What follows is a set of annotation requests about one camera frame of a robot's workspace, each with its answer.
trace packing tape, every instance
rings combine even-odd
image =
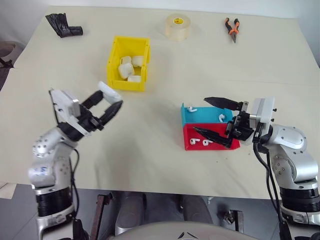
[[[165,35],[169,40],[182,41],[187,39],[190,27],[190,18],[180,13],[174,13],[165,20]]]

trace white wall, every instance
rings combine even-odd
[[[320,0],[0,0],[0,40],[26,45],[50,5],[175,9],[297,18],[320,65]]]

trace gray floor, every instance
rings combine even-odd
[[[78,218],[84,229],[90,233],[96,209],[98,194],[109,191],[79,189],[80,209]],[[177,195],[147,193],[145,223],[159,221],[183,221],[177,210]],[[113,201],[104,208],[99,239],[104,240],[112,232],[112,223],[117,214],[117,202]],[[208,204],[215,225],[234,229],[218,218],[223,209],[234,209],[244,213],[244,233],[261,240],[278,240],[277,216],[269,200],[214,197]],[[0,240],[35,240],[36,199],[29,185],[18,184],[12,199],[0,198]]]

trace pliers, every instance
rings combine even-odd
[[[236,43],[236,40],[237,40],[237,34],[239,33],[239,25],[240,25],[240,22],[238,20],[238,18],[236,18],[234,20],[234,28],[232,28],[232,26],[230,25],[229,23],[229,18],[227,17],[224,21],[224,24],[226,26],[226,28],[228,29],[228,33],[229,35],[231,36],[232,40],[234,43]]]

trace white table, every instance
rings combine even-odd
[[[162,34],[171,10],[50,7],[83,36],[59,38],[43,18],[0,92],[0,181],[28,184],[34,140],[55,125],[48,89],[82,101],[106,80],[114,35],[150,38],[145,92],[118,91],[124,104],[102,132],[80,141],[79,188],[268,198],[252,146],[185,151],[182,102],[275,96],[275,123],[296,126],[320,163],[320,71],[295,19],[184,12],[189,38]],[[239,18],[234,44],[225,17]],[[107,104],[94,108],[100,115]]]

